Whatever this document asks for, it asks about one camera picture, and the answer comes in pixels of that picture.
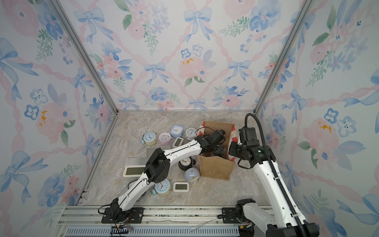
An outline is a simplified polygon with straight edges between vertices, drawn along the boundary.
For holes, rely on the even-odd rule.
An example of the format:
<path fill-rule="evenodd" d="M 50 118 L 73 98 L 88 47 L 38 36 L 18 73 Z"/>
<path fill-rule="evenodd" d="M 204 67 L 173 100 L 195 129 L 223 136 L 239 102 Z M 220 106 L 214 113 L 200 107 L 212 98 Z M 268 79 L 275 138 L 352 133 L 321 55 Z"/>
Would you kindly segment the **light blue twin-bell clock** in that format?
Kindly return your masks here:
<path fill-rule="evenodd" d="M 159 195 L 159 196 L 167 196 L 171 192 L 171 184 L 168 179 L 164 179 L 163 181 L 156 183 L 154 185 L 154 189 L 152 191 L 152 194 L 154 196 Z"/>

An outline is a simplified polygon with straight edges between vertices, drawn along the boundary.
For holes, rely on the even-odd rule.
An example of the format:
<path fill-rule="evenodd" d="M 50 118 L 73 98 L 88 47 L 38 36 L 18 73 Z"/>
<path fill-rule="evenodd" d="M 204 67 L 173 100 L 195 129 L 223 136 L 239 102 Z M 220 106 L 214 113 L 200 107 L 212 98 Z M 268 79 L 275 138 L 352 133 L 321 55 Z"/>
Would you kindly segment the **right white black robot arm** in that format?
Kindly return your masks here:
<path fill-rule="evenodd" d="M 246 198 L 239 200 L 235 206 L 238 221 L 251 222 L 267 237 L 319 236 L 317 225 L 309 222 L 295 205 L 279 174 L 271 149 L 260 145 L 255 128 L 243 127 L 239 130 L 239 136 L 240 142 L 231 143 L 229 154 L 249 162 L 264 186 L 273 215 L 251 198 Z"/>

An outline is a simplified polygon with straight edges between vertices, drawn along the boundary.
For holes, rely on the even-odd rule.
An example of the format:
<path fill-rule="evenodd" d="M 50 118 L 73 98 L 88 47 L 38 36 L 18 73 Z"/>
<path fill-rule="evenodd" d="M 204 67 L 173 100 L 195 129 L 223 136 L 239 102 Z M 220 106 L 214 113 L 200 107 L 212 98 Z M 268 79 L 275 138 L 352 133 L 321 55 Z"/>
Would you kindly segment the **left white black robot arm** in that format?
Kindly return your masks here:
<path fill-rule="evenodd" d="M 115 198 L 110 207 L 109 217 L 112 221 L 122 222 L 127 218 L 130 209 L 153 184 L 164 181 L 169 174 L 170 167 L 176 163 L 203 153 L 225 153 L 226 148 L 222 144 L 226 141 L 226 132 L 215 130 L 210 135 L 197 136 L 191 142 L 180 147 L 162 150 L 157 148 L 146 163 L 143 173 L 137 182 L 123 195 Z"/>

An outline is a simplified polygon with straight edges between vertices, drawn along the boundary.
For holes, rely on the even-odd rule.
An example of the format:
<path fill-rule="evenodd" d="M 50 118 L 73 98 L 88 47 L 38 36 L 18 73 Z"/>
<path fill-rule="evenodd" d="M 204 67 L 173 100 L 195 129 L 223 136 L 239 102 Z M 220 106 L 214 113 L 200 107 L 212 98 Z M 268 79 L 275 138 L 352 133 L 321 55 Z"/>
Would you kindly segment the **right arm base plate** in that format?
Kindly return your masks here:
<path fill-rule="evenodd" d="M 222 219 L 224 224 L 242 224 L 246 222 L 242 210 L 236 207 L 223 207 L 218 218 Z"/>

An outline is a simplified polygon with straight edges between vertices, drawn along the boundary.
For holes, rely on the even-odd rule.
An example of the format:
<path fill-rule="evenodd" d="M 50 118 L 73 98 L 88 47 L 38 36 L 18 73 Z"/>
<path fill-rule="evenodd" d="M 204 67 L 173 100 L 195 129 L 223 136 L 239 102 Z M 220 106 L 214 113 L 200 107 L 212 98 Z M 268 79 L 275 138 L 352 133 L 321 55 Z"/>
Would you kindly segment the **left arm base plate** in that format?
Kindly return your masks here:
<path fill-rule="evenodd" d="M 105 209 L 101 223 L 102 224 L 141 224 L 144 214 L 144 208 L 133 207 L 129 211 L 111 211 L 110 207 Z"/>

